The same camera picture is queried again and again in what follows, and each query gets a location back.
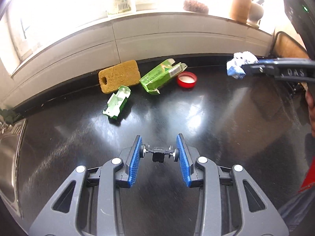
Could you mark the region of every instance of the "wooden cylinder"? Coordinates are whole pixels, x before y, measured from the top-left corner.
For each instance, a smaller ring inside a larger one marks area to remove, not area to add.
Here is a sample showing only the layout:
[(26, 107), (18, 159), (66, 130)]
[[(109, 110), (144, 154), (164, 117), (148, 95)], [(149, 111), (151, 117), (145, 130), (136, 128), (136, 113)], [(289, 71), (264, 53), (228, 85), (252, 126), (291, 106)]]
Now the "wooden cylinder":
[(233, 0), (230, 9), (230, 18), (246, 24), (250, 6), (251, 0)]

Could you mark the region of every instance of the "crumpled green carton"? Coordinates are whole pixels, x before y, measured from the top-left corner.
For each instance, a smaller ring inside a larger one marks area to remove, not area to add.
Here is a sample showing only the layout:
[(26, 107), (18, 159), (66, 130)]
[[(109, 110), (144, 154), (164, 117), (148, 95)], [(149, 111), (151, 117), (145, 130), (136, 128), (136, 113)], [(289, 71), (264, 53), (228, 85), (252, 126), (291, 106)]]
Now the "crumpled green carton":
[(159, 87), (187, 68), (185, 63), (178, 63), (172, 66), (174, 63), (175, 60), (169, 58), (143, 76), (140, 79), (140, 83), (145, 91), (150, 94), (160, 94)]

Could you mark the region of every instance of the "stainless steel sink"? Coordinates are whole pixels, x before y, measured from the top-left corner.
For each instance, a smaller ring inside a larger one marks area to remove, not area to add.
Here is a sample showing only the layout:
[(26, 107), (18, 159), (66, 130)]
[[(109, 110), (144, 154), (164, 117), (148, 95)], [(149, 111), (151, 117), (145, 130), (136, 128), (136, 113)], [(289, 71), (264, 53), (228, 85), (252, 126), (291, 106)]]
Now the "stainless steel sink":
[(18, 201), (17, 173), (25, 126), (26, 119), (23, 119), (13, 126), (3, 127), (4, 130), (0, 131), (0, 196), (19, 217), (21, 211)]

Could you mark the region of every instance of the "toy wheel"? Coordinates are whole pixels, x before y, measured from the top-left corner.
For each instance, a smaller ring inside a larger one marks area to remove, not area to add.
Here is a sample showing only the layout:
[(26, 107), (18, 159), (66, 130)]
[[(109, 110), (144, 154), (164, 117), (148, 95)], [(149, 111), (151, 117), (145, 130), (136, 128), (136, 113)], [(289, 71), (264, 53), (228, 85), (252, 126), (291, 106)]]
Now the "toy wheel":
[(145, 155), (144, 149), (145, 149), (145, 145), (142, 144), (142, 145), (140, 146), (140, 151), (139, 151), (140, 158), (144, 158), (144, 155)]
[(174, 152), (175, 152), (174, 161), (177, 162), (177, 161), (178, 161), (178, 158), (179, 158), (179, 149), (178, 149), (178, 148), (175, 148)]

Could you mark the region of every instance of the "red lid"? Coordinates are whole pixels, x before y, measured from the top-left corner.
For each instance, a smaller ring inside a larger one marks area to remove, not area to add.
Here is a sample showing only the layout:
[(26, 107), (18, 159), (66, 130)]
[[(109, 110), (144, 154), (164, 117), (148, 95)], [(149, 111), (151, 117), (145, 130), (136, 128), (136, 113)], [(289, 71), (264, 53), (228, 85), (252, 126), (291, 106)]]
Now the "red lid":
[(177, 84), (183, 88), (192, 88), (197, 82), (197, 76), (191, 72), (182, 72), (177, 76)]

